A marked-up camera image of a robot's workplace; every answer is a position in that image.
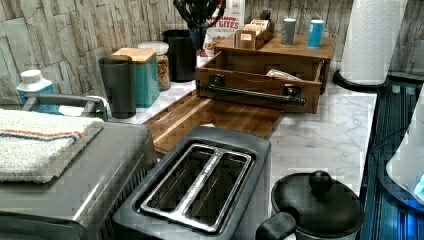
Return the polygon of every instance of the gray towel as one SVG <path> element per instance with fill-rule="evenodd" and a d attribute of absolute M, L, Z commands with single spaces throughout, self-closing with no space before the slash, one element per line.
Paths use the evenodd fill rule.
<path fill-rule="evenodd" d="M 59 177 L 103 125 L 97 118 L 0 109 L 0 181 Z"/>

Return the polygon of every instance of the paper towel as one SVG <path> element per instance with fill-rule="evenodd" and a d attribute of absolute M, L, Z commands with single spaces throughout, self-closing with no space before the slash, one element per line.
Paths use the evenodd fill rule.
<path fill-rule="evenodd" d="M 384 83 L 407 0 L 355 0 L 340 74 L 361 85 Z"/>

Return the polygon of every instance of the teal canister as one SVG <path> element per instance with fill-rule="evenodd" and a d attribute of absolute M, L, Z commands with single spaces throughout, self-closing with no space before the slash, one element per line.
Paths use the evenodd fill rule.
<path fill-rule="evenodd" d="M 126 55 L 132 59 L 136 107 L 152 106 L 159 96 L 156 52 L 152 49 L 121 48 L 113 55 Z"/>
<path fill-rule="evenodd" d="M 19 101 L 22 105 L 26 103 L 25 94 L 27 93 L 47 93 L 54 94 L 53 83 L 43 78 L 40 70 L 28 70 L 21 73 L 22 82 L 16 87 L 18 91 Z M 60 114 L 57 105 L 41 104 L 37 112 Z"/>

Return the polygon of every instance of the glass jar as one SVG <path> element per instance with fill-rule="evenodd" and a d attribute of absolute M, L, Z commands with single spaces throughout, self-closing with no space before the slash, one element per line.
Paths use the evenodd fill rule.
<path fill-rule="evenodd" d="M 169 61 L 168 57 L 164 55 L 157 55 L 158 60 L 158 81 L 159 81 L 159 90 L 166 91 L 171 87 L 171 82 L 169 81 Z"/>
<path fill-rule="evenodd" d="M 156 51 L 158 65 L 158 85 L 159 91 L 166 91 L 171 87 L 169 77 L 169 60 L 166 56 L 169 45 L 165 42 L 151 41 L 144 42 L 138 45 L 138 48 L 149 48 Z"/>

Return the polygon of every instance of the lid knob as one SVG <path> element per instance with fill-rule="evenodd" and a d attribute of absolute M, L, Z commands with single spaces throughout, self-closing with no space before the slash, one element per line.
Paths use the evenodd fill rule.
<path fill-rule="evenodd" d="M 325 193 L 331 189 L 332 185 L 333 179 L 325 171 L 315 171 L 309 177 L 309 186 L 311 186 L 314 193 Z"/>

